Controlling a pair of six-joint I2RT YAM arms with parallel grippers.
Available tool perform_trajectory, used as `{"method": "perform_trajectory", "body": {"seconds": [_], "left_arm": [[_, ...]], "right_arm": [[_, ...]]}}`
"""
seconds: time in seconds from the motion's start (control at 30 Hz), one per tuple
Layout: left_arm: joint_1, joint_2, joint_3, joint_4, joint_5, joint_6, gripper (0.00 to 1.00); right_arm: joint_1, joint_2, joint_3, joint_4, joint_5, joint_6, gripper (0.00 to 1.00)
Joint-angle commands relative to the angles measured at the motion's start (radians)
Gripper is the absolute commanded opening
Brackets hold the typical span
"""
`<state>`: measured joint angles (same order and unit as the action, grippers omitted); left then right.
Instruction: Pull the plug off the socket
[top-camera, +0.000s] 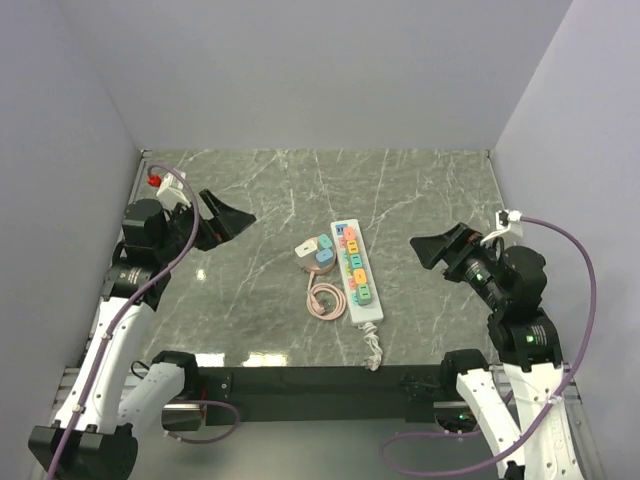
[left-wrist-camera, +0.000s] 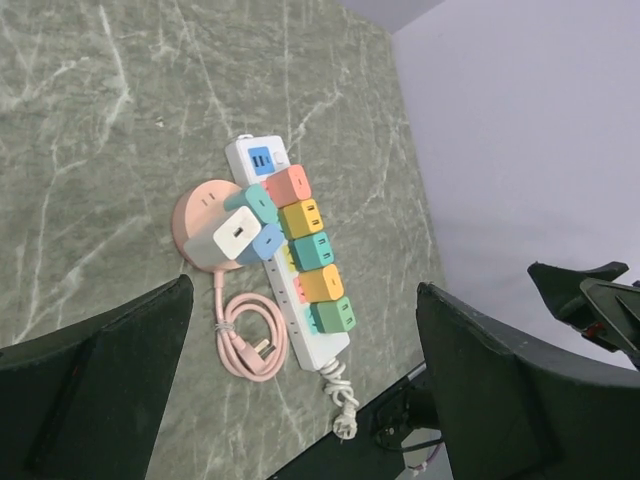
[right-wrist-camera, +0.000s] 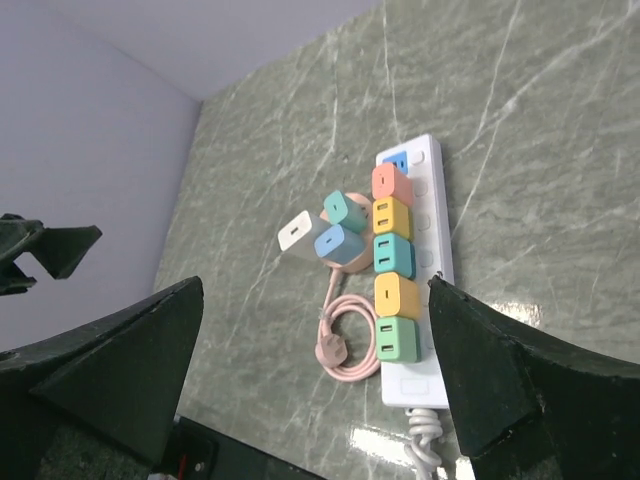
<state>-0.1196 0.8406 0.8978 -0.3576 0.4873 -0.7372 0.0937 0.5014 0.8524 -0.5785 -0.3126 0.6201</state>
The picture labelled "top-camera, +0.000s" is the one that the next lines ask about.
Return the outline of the white charger plug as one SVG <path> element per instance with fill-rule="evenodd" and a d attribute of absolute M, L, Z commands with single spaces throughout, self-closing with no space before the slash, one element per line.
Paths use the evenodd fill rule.
<path fill-rule="evenodd" d="M 318 244 L 315 238 L 309 238 L 294 248 L 294 253 L 299 259 L 314 258 L 318 251 Z"/>

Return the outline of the round pink power socket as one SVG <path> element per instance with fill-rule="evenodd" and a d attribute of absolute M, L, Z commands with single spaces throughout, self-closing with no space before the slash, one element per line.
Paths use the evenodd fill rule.
<path fill-rule="evenodd" d="M 295 261 L 296 263 L 303 269 L 305 269 L 306 271 L 327 271 L 328 269 L 331 269 L 332 266 L 334 265 L 335 261 L 336 261 L 336 249 L 335 246 L 333 248 L 333 251 L 335 253 L 335 260 L 333 262 L 333 264 L 331 266 L 329 266 L 328 268 L 325 269 L 319 269 L 316 265 L 315 262 L 315 257 L 314 258 L 308 258 L 308 259 L 299 259 L 296 257 L 295 253 L 294 253 L 294 257 L 295 257 Z"/>

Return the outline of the teal charger plug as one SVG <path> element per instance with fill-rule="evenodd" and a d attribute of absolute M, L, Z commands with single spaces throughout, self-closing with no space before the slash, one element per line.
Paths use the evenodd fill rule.
<path fill-rule="evenodd" d="M 332 239 L 327 234 L 320 234 L 317 236 L 317 245 L 320 250 L 334 248 Z"/>

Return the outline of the blue charger plug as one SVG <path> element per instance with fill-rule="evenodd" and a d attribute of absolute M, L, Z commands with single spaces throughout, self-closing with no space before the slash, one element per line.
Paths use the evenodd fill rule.
<path fill-rule="evenodd" d="M 315 262 L 319 269 L 328 268 L 335 260 L 335 253 L 332 248 L 318 250 L 315 254 Z"/>

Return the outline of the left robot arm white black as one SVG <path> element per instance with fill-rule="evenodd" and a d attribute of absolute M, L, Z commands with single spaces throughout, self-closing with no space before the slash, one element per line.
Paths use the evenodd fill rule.
<path fill-rule="evenodd" d="M 50 479 L 126 479 L 139 442 L 172 401 L 198 404 L 205 387 L 194 355 L 163 351 L 144 377 L 124 390 L 139 344 L 168 285 L 171 269 L 191 248 L 209 251 L 251 226 L 253 214 L 235 209 L 209 190 L 167 209 L 142 199 L 125 210 L 123 237 L 107 271 L 96 330 L 75 383 L 49 426 L 36 426 L 29 450 Z"/>

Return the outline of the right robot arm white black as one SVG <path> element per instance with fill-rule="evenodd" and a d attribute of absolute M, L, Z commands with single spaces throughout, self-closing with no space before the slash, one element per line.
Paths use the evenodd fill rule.
<path fill-rule="evenodd" d="M 506 246 L 507 228 L 500 222 L 483 235 L 460 223 L 410 241 L 424 268 L 445 263 L 444 279 L 468 284 L 489 307 L 489 338 L 517 412 L 510 413 L 477 350 L 446 353 L 439 387 L 470 407 L 500 478 L 580 479 L 563 395 L 567 376 L 559 335 L 541 306 L 546 261 L 529 247 Z"/>

